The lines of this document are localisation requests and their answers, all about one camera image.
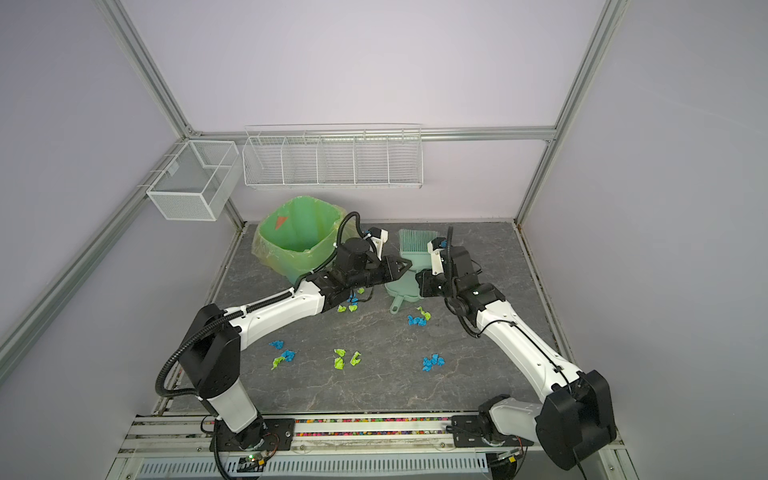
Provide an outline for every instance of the gray tabletop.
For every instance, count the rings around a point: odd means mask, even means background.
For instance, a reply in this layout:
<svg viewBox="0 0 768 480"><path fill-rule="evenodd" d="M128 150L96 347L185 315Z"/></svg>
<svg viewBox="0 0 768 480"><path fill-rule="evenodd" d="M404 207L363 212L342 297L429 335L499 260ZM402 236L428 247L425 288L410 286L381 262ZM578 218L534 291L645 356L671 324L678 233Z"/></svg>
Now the gray tabletop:
<svg viewBox="0 0 768 480"><path fill-rule="evenodd" d="M377 225L389 231L385 253L398 251L398 230L436 230L446 223ZM518 315L551 346L554 338L529 273L514 227L509 223L456 223L454 245L463 245L483 267L481 279L496 285ZM216 303L221 308L254 302L286 289L287 279L261 265L250 252L256 225L249 225L230 264ZM256 407L266 414L301 412L393 412L474 410L500 393L536 402L537 397L512 361L487 337L468 336L443 305L429 298L403 303L392 315L392 297L376 287L355 312L326 312L297 320L258 339L242 352L240 378ZM427 326L410 326L418 305L432 314ZM272 370L284 342L296 352L290 363ZM333 350L344 349L344 370L333 368ZM349 364L361 353L357 366ZM438 353L444 366L422 371L425 356ZM191 396L175 399L172 412L200 411Z"/></svg>

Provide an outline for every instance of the black mounting plate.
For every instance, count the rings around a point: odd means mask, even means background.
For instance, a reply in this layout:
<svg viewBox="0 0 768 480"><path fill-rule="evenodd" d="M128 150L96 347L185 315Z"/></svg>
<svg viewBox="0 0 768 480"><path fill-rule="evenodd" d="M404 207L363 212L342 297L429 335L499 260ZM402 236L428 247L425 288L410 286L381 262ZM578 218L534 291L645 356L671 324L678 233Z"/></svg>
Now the black mounting plate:
<svg viewBox="0 0 768 480"><path fill-rule="evenodd" d="M266 424L266 430L263 433L264 442L255 448L255 450L268 450L275 449L275 443L277 443L277 450L290 450L290 444L293 441L293 427L296 426L295 419L264 419ZM229 429L217 429L217 446L219 452L245 452L241 449L237 443L232 441L233 433Z"/></svg>
<svg viewBox="0 0 768 480"><path fill-rule="evenodd" d="M482 438L482 426L480 423L479 415L454 415L451 417L451 426L456 429L450 429L449 433L453 434L453 445L458 448L464 447L519 447L522 444L524 447L533 445L533 442L526 440L515 435L503 435L502 440L499 442L493 442L494 445L489 445Z"/></svg>

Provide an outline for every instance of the green trash bin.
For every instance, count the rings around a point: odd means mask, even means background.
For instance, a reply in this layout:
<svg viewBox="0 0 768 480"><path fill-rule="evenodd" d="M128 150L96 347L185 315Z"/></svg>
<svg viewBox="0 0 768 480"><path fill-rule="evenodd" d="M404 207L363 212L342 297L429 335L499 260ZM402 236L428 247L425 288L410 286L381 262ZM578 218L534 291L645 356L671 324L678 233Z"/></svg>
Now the green trash bin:
<svg viewBox="0 0 768 480"><path fill-rule="evenodd" d="M296 197L272 212L256 228L251 252L291 283L319 266L333 252L336 231L346 212L313 197ZM357 235L347 222L342 241Z"/></svg>

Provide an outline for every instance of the green crumpled paper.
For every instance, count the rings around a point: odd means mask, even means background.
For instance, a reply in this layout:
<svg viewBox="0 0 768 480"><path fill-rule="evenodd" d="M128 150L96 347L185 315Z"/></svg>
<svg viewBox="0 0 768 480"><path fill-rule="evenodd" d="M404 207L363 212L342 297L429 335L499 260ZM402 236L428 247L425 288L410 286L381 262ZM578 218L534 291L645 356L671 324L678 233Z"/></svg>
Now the green crumpled paper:
<svg viewBox="0 0 768 480"><path fill-rule="evenodd" d="M272 360L272 370L276 369L276 368L277 368L277 365L278 365L280 362L282 362L283 360L285 360L285 359L286 359L286 357L284 357L284 356L279 356L279 357L277 357L275 360Z"/></svg>
<svg viewBox="0 0 768 480"><path fill-rule="evenodd" d="M425 312L422 307L417 306L416 309L424 316L424 320L429 321L429 319L432 318L432 314L430 312Z"/></svg>

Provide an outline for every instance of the white mesh basket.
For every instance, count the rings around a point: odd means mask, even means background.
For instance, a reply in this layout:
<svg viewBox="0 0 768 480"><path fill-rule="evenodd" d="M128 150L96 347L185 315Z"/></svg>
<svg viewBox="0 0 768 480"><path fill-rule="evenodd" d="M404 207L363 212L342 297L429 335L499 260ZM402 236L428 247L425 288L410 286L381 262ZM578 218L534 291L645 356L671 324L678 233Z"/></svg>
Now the white mesh basket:
<svg viewBox="0 0 768 480"><path fill-rule="evenodd" d="M254 188L421 187L418 129L259 132L243 146L245 184Z"/></svg>
<svg viewBox="0 0 768 480"><path fill-rule="evenodd" d="M242 174L232 141L189 140L147 189L168 220L214 221Z"/></svg>

